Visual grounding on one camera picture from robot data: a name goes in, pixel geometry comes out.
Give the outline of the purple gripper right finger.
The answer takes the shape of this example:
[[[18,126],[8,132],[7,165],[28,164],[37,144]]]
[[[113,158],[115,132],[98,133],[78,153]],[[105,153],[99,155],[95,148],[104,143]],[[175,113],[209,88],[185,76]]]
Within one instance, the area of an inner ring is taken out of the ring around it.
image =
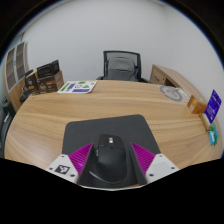
[[[164,154],[154,154],[136,143],[131,143],[130,154],[140,185],[155,182],[179,170]]]

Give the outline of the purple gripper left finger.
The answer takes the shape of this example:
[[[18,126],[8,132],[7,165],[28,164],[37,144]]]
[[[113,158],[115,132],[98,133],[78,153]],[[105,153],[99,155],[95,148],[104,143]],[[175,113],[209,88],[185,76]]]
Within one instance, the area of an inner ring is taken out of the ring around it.
[[[61,154],[46,170],[58,177],[77,184],[93,146],[93,143],[89,143],[70,155]]]

